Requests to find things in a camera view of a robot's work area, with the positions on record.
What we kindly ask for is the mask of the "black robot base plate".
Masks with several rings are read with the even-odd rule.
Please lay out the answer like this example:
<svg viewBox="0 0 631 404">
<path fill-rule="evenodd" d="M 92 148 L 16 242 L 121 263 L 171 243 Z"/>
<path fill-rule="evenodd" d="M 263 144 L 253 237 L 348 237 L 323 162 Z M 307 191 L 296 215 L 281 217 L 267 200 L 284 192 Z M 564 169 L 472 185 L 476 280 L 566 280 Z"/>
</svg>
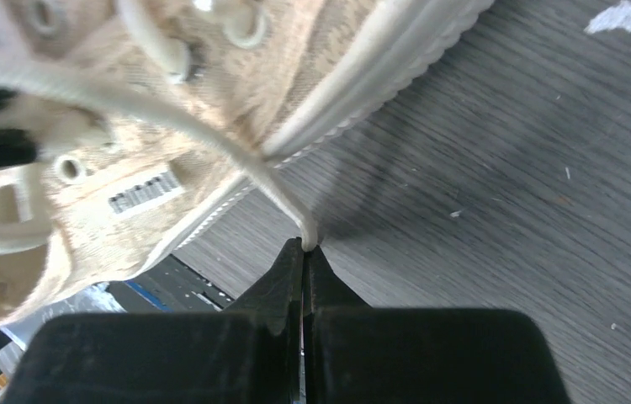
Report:
<svg viewBox="0 0 631 404">
<path fill-rule="evenodd" d="M 234 298 L 183 261 L 167 256 L 133 279 L 111 282 L 107 291 L 128 312 L 217 312 Z"/>
</svg>

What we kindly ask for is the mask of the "beige sneaker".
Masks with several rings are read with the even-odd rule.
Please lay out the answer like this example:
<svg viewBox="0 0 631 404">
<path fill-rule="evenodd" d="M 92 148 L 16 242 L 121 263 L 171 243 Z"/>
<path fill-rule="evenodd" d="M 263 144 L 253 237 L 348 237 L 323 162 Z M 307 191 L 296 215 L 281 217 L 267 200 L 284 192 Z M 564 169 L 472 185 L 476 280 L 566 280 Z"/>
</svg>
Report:
<svg viewBox="0 0 631 404">
<path fill-rule="evenodd" d="M 0 1 L 0 89 L 37 160 L 0 170 L 0 326 L 132 279 L 392 99 L 488 1 Z"/>
</svg>

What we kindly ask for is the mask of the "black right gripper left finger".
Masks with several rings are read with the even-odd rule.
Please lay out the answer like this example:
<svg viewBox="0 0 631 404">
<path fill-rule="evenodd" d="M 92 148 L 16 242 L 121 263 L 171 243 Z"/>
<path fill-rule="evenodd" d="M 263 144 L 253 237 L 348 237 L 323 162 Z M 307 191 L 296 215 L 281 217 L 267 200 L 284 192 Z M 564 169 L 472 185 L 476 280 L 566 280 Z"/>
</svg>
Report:
<svg viewBox="0 0 631 404">
<path fill-rule="evenodd" d="M 294 403 L 304 253 L 288 240 L 222 311 L 80 313 L 33 337 L 6 403 Z"/>
</svg>

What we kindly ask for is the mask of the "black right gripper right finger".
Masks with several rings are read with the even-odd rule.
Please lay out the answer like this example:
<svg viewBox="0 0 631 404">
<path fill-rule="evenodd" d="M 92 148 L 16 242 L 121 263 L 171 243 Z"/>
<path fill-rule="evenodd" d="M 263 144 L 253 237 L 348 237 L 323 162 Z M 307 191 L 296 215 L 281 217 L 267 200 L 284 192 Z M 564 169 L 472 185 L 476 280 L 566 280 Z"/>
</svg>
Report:
<svg viewBox="0 0 631 404">
<path fill-rule="evenodd" d="M 303 268 L 310 403 L 566 403 L 546 338 L 490 308 L 374 308 L 320 249 Z"/>
</svg>

